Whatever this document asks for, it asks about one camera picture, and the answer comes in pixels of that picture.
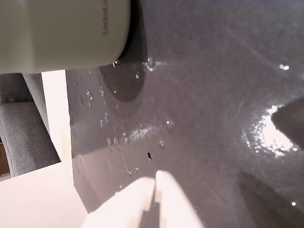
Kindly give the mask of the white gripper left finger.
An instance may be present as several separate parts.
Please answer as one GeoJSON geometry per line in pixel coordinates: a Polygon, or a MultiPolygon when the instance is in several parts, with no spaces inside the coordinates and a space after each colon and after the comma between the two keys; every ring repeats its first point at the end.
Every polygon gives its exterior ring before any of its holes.
{"type": "Polygon", "coordinates": [[[81,227],[138,228],[143,213],[150,210],[154,189],[154,178],[141,177],[133,181],[89,213],[81,227]]]}

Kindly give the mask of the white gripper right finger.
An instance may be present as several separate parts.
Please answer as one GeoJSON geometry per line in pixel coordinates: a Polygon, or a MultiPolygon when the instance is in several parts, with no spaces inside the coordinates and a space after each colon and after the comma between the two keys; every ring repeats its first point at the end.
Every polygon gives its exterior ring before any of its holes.
{"type": "Polygon", "coordinates": [[[155,181],[154,201],[160,205],[159,227],[205,227],[182,187],[171,173],[158,170],[155,181]]]}

